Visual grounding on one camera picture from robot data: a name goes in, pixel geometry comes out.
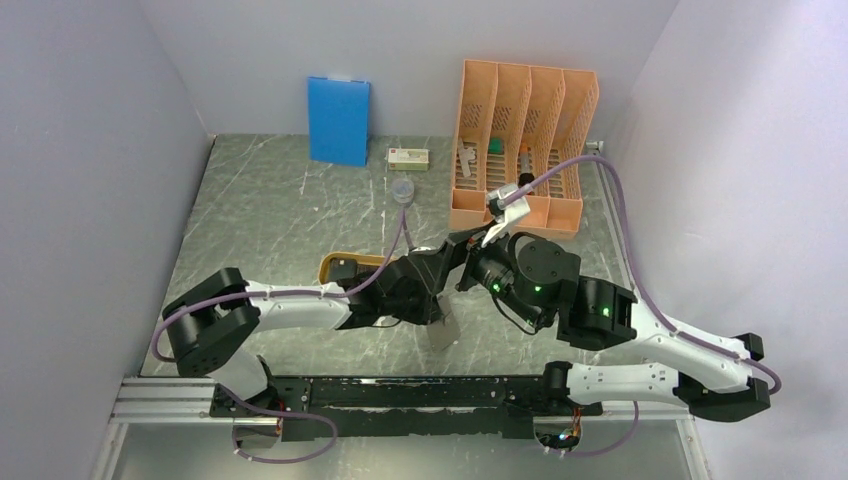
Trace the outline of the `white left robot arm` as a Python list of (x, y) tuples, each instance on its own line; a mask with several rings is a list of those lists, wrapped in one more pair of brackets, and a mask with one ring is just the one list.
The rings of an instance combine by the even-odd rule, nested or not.
[(443, 319), (438, 297), (448, 274), (468, 256), (463, 240), (416, 250), (372, 275), (319, 287), (274, 287), (225, 268), (164, 310), (177, 372), (207, 377), (236, 396), (249, 414), (273, 409), (277, 388), (267, 364), (244, 344), (253, 335), (288, 328), (349, 330), (375, 326), (384, 317), (414, 325)]

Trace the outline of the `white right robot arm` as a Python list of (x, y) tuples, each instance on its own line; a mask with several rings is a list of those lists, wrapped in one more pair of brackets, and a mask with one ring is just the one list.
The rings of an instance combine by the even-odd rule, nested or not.
[(569, 346), (628, 352), (640, 364), (546, 364), (539, 391), (550, 413), (605, 401), (684, 407), (694, 417), (732, 423), (771, 406), (766, 381), (753, 365), (763, 357), (759, 336), (722, 337), (653, 312), (632, 290), (580, 272), (581, 259), (534, 234), (485, 241), (473, 235), (456, 288), (484, 288), (523, 333), (554, 328)]

